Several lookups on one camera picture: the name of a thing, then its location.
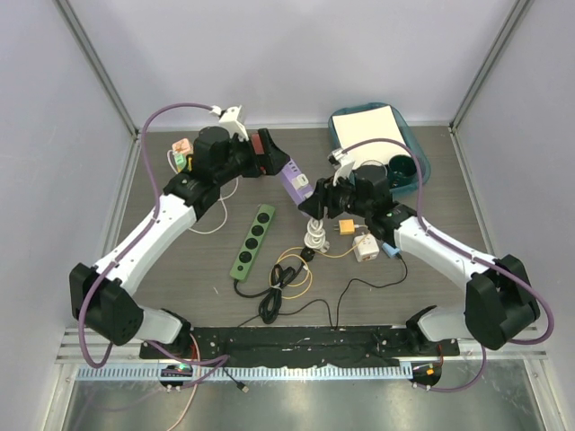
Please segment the purple power strip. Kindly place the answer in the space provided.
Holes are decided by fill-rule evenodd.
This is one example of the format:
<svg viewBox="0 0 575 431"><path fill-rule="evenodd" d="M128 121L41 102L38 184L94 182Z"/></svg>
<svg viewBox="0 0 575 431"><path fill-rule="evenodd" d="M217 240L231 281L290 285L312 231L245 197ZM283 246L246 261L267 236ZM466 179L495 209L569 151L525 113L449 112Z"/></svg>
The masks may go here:
<svg viewBox="0 0 575 431"><path fill-rule="evenodd" d="M296 162L291 159L279 173L284 190L298 206L309 198L314 189L307 177L301 172Z"/></svg>

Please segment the small white usb charger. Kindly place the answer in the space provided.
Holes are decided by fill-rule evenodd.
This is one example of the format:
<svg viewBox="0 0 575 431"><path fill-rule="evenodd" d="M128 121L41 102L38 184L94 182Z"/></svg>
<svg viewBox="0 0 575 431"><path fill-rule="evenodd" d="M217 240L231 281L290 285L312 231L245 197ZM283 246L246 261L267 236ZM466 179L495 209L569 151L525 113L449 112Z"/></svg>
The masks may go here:
<svg viewBox="0 0 575 431"><path fill-rule="evenodd" d="M309 184L309 181L304 174L300 174L292 180L292 183L296 189L301 189L306 187Z"/></svg>

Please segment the yellow charger plug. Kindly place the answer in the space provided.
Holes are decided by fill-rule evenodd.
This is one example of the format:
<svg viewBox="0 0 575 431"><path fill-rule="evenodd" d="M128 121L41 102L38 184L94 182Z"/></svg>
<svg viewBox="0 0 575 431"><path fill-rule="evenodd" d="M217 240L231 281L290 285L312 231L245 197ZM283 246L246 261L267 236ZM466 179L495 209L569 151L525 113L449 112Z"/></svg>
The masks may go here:
<svg viewBox="0 0 575 431"><path fill-rule="evenodd" d="M359 227L352 219L341 219L334 225L334 230L339 235L352 235Z"/></svg>

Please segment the green power strip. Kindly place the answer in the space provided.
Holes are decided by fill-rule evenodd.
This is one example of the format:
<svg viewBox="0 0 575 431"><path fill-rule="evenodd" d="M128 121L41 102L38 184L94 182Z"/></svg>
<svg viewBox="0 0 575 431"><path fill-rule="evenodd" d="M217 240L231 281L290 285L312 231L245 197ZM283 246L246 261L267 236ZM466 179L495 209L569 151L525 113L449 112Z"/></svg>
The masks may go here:
<svg viewBox="0 0 575 431"><path fill-rule="evenodd" d="M276 208L271 205L261 204L252 221L248 233L238 251L229 275L238 282L247 280L252 266L261 250L270 224L274 218Z"/></svg>

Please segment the white cube adapter plug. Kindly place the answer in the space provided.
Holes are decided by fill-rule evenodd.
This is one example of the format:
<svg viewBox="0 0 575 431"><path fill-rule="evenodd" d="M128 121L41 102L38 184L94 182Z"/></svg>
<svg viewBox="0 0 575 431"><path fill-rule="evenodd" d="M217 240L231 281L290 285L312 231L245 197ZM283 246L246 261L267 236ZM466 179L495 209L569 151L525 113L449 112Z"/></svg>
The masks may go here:
<svg viewBox="0 0 575 431"><path fill-rule="evenodd" d="M353 239L352 251L357 262L374 260L379 255L379 246L371 233L358 235Z"/></svg>

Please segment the blue charger plug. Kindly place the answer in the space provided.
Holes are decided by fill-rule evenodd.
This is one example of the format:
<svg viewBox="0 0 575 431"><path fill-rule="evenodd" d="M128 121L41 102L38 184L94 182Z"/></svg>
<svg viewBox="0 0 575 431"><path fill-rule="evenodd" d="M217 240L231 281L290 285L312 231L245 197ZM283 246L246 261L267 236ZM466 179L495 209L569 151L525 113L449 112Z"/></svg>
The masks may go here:
<svg viewBox="0 0 575 431"><path fill-rule="evenodd" d="M400 258L402 257L401 251L400 251L398 248L396 248L396 247L394 247L394 246L392 246L392 245L390 245L390 244L388 244L388 243L386 243L386 242L383 242L383 243L381 244L381 248L382 248L382 251L383 251L390 259L400 259Z"/></svg>

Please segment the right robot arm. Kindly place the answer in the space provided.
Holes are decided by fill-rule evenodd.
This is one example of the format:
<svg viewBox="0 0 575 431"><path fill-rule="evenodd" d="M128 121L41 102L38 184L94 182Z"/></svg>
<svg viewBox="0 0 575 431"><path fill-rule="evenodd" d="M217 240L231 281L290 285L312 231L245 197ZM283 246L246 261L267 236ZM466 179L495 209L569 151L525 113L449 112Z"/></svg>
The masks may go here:
<svg viewBox="0 0 575 431"><path fill-rule="evenodd" d="M431 305L407 321L405 341L415 354L427 354L447 339L474 339L498 350L541 315L519 259L497 259L435 230L415 209L394 200L380 167L360 167L350 179L319 179L298 207L316 220L343 213L363 218L378 240L424 261L463 290L463 304Z"/></svg>

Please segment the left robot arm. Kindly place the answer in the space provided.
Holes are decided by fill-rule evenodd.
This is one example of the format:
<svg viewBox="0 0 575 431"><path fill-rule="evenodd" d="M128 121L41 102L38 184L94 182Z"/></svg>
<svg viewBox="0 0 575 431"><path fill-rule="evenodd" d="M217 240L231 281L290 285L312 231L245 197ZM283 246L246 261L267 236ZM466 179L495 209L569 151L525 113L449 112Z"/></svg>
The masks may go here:
<svg viewBox="0 0 575 431"><path fill-rule="evenodd" d="M275 176L289 162L266 128L247 140L222 127L203 128L186 167L163 188L147 217L92 266L77 264L69 275L78 329L91 329L114 346L132 339L159 343L173 358L190 351L190 325L166 310L140 306L133 296L148 270L218 201L222 186L238 178Z"/></svg>

